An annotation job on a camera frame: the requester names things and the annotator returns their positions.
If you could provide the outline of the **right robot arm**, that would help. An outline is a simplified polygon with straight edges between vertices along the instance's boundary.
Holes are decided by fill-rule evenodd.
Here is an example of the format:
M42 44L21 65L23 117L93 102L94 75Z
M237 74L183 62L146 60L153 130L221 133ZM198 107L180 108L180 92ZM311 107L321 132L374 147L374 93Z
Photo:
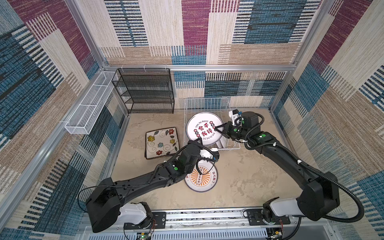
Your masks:
M264 203L267 219L281 216L301 216L312 221L324 218L340 205L339 189L333 184L337 178L326 173L322 178L302 167L302 162L275 136L261 130L263 117L254 112L244 112L241 125L231 121L217 126L215 131L233 141L244 141L245 146L269 158L283 169L301 188L297 198L274 198Z

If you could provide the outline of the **white round plate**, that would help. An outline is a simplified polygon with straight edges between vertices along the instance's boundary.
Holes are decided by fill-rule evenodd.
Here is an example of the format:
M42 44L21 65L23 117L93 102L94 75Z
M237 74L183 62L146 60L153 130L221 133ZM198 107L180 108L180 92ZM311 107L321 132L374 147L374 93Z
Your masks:
M216 146L218 149L224 149L226 147L226 140L225 138L221 137L219 140L216 141Z
M222 119L214 113L198 113L188 121L186 134L189 140L201 138L204 146L210 146L222 137L221 134L214 130L215 126L221 124L223 124Z
M191 174L185 178L186 185L193 191L204 193L210 191L218 181L216 166L209 161L200 161L199 171L194 168Z
M222 136L220 138L220 143L221 143L222 149L226 149L228 147L229 139Z

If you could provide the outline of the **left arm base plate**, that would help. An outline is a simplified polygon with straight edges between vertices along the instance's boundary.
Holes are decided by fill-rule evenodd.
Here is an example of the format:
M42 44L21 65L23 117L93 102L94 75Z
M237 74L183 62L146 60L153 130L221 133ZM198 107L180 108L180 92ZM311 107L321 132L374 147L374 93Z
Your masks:
M124 223L124 230L149 230L153 226L155 229L164 229L167 220L166 212L152 212L152 216L146 217L140 224L134 225Z

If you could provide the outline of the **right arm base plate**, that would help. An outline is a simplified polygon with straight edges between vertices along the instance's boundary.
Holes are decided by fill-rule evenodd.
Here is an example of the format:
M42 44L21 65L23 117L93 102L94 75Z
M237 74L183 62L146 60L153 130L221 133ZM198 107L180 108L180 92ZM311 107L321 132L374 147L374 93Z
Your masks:
M243 216L249 221L250 226L266 225L289 225L291 223L287 216L277 217L274 213L263 208L247 209L243 211Z

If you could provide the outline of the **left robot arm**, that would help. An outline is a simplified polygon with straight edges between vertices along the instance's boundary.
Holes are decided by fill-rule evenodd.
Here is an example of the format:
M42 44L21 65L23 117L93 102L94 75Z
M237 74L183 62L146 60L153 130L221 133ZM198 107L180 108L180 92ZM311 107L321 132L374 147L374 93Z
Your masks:
M152 172L123 181L102 180L85 201L93 233L100 233L114 225L121 214L121 207L131 200L184 180L201 160L216 163L219 158L217 150L209 149L198 141L190 141Z

